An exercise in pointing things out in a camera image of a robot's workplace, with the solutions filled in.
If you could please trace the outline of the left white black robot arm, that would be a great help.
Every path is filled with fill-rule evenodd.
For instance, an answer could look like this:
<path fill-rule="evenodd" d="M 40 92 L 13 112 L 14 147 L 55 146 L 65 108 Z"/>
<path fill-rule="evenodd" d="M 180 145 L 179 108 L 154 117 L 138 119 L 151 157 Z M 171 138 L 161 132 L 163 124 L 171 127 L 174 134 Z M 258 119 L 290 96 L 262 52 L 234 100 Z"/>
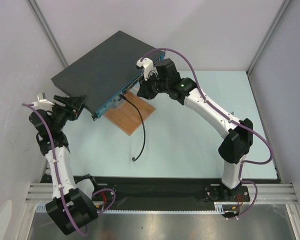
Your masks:
<path fill-rule="evenodd" d="M 52 200 L 45 205 L 46 212 L 66 236 L 98 218 L 93 200 L 100 195 L 100 187 L 90 174 L 75 179 L 71 169 L 69 142 L 63 133 L 68 121 L 79 118 L 86 95 L 61 97 L 48 101 L 44 93 L 37 101 L 26 104 L 32 113 L 29 121 L 37 130 L 36 141 L 47 160 L 52 179 Z"/>

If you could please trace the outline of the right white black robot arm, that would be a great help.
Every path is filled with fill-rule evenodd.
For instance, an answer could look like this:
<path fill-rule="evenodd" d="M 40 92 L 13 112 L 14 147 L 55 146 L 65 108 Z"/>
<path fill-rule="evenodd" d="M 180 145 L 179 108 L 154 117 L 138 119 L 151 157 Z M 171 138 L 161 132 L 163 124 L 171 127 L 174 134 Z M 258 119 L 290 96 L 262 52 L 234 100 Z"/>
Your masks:
<path fill-rule="evenodd" d="M 223 139 L 218 153 L 224 160 L 220 195 L 226 201 L 238 196 L 241 181 L 240 164 L 253 144 L 253 123 L 240 120 L 200 93 L 195 81 L 182 78 L 174 62 L 167 58 L 154 63 L 150 58 L 139 59 L 136 68 L 143 71 L 137 96 L 151 100 L 165 93 L 181 105 L 205 119 Z"/>

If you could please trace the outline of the dark grey network switch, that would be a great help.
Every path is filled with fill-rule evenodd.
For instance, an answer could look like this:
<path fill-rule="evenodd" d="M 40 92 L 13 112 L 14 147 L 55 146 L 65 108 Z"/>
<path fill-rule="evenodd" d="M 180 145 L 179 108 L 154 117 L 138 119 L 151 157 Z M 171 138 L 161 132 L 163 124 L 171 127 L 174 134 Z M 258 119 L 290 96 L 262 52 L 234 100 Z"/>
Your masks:
<path fill-rule="evenodd" d="M 69 97 L 86 95 L 84 108 L 96 120 L 138 83 L 142 71 L 136 64 L 143 56 L 156 63 L 165 53 L 119 30 L 51 80 Z"/>

